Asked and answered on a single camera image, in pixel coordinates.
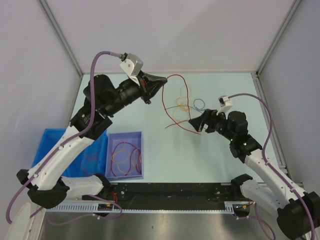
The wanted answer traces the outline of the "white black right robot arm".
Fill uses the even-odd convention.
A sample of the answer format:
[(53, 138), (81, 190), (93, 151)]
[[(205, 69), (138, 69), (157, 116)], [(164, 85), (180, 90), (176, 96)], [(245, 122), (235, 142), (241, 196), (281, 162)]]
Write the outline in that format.
[(266, 184), (261, 187), (249, 178), (230, 188), (231, 196), (242, 201), (253, 200), (265, 211), (275, 216), (278, 227), (290, 240), (307, 233), (313, 240), (320, 226), (320, 197), (306, 192), (263, 155), (262, 146), (249, 134), (246, 115), (232, 111), (228, 115), (217, 110), (205, 110), (202, 115), (188, 121), (201, 132), (217, 132), (229, 140), (229, 149), (235, 158), (252, 169)]

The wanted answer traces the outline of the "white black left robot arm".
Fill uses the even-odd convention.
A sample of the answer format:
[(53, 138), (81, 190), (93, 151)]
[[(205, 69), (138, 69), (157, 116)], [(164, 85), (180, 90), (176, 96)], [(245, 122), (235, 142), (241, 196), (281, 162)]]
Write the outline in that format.
[(110, 196), (111, 184), (102, 173), (87, 177), (65, 177), (63, 172), (75, 158), (112, 125), (111, 118), (137, 99), (151, 103), (167, 78), (140, 71), (139, 83), (128, 78), (114, 87), (107, 75), (93, 77), (84, 89), (85, 101), (74, 115), (60, 140), (33, 168), (21, 169), (17, 178), (28, 188), (30, 200), (51, 209), (66, 199)]

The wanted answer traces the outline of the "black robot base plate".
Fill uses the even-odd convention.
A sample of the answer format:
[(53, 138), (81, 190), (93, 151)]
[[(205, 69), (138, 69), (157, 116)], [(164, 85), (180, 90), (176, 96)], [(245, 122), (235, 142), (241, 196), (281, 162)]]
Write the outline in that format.
[(238, 187), (221, 183), (117, 183), (98, 197), (115, 200), (122, 207), (196, 207), (224, 202), (247, 202)]

